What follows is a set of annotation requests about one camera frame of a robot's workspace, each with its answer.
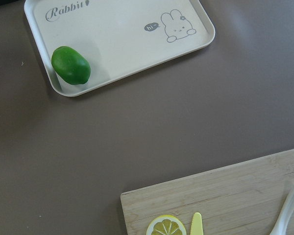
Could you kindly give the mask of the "yellow plastic knife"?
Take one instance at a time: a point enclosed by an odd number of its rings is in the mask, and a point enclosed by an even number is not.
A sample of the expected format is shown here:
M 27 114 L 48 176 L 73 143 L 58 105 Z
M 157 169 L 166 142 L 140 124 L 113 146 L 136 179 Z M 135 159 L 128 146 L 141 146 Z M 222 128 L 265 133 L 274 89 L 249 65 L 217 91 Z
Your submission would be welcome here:
M 202 216 L 195 212 L 191 222 L 190 235 L 203 235 Z

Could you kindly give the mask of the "wooden cutting board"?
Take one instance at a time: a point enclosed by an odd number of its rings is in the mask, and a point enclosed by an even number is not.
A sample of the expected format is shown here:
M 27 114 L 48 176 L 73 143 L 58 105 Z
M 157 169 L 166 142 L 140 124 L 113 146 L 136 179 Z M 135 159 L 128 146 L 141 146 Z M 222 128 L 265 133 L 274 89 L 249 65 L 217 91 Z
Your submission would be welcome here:
M 127 233 L 144 235 L 156 217 L 186 230 L 195 212 L 206 235 L 268 235 L 294 186 L 294 149 L 121 194 Z

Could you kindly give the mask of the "cream rabbit tray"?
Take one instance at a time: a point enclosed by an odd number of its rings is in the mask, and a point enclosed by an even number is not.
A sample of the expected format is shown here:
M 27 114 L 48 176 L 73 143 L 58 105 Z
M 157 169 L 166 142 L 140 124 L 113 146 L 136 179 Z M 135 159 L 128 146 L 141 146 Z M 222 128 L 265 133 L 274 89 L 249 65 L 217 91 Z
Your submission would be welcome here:
M 52 88 L 74 97 L 211 44 L 215 28 L 197 0 L 27 0 L 24 12 Z M 90 64 L 65 82 L 52 53 L 69 46 Z

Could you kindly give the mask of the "green lime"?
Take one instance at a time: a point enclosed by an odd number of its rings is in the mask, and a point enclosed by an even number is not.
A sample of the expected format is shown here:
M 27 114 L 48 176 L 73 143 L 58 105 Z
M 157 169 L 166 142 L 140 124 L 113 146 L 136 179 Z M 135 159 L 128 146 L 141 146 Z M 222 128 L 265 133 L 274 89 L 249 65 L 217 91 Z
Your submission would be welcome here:
M 51 65 L 55 72 L 70 85 L 85 84 L 90 78 L 89 62 L 71 47 L 58 47 L 52 54 Z

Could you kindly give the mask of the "white ceramic spoon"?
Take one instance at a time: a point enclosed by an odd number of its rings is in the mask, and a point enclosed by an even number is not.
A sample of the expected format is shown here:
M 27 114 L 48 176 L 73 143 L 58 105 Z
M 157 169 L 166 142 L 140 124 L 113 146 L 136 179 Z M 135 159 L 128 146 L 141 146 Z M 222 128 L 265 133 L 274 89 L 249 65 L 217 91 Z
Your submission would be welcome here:
M 278 219 L 270 232 L 270 235 L 285 235 L 289 220 L 294 212 L 294 187 L 287 195 Z

